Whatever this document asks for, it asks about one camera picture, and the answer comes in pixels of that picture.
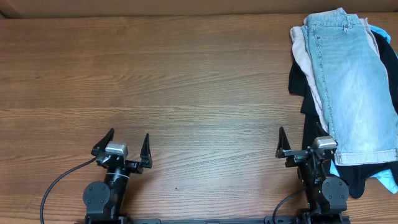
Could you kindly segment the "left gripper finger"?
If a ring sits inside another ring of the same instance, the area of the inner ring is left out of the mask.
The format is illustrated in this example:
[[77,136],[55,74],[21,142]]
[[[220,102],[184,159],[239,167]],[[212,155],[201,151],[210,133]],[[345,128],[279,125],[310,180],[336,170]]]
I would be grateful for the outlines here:
[[101,152],[104,152],[108,143],[113,140],[113,137],[114,128],[111,128],[108,133],[97,144],[93,146],[91,150],[91,155],[98,156]]
[[152,156],[150,153],[150,141],[149,141],[149,133],[146,134],[141,153],[140,153],[140,158],[141,158],[141,166],[143,168],[152,168]]

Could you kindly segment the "light blue denim shorts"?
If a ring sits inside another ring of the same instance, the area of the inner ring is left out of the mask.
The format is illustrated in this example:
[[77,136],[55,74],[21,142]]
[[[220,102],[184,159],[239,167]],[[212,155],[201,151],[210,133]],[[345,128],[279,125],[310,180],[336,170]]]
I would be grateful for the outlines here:
[[302,32],[328,132],[338,143],[335,164],[397,160],[397,113],[388,74],[363,22],[342,8],[311,14]]

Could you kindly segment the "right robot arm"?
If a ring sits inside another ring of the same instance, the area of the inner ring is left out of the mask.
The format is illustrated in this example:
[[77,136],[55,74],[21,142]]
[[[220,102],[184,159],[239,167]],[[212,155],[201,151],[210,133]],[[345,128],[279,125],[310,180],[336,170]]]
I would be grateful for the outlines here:
[[[337,142],[317,124],[317,134],[311,146],[301,151],[291,149],[286,133],[279,128],[279,141],[275,156],[285,159],[286,167],[296,167],[298,179],[303,185],[299,190],[283,199],[274,209],[272,223],[335,224],[349,223],[347,210],[349,188],[340,177],[327,177],[323,162],[334,158]],[[293,216],[277,216],[278,209],[289,199],[304,193],[307,208],[297,210]]]

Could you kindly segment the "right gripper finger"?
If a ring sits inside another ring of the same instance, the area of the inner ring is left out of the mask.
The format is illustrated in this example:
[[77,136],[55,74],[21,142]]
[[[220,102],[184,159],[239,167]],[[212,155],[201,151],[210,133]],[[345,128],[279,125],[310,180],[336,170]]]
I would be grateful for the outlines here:
[[322,128],[321,124],[319,122],[316,122],[315,124],[315,132],[317,134],[317,137],[324,137],[328,136],[329,134]]
[[287,154],[291,152],[291,147],[289,144],[289,141],[287,139],[287,135],[284,131],[284,128],[281,126],[279,128],[279,140],[278,140],[278,145],[277,149],[275,152],[275,157],[276,158],[285,158],[287,157]]

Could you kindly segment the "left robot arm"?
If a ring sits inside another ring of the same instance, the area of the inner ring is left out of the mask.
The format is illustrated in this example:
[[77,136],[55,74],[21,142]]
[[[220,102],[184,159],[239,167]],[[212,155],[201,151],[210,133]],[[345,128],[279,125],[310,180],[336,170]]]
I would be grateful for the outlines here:
[[103,181],[90,183],[83,192],[85,223],[131,223],[129,216],[121,213],[130,175],[142,174],[152,167],[149,134],[145,136],[140,161],[129,160],[126,143],[116,142],[113,137],[114,129],[110,129],[91,150],[95,162],[106,173]]

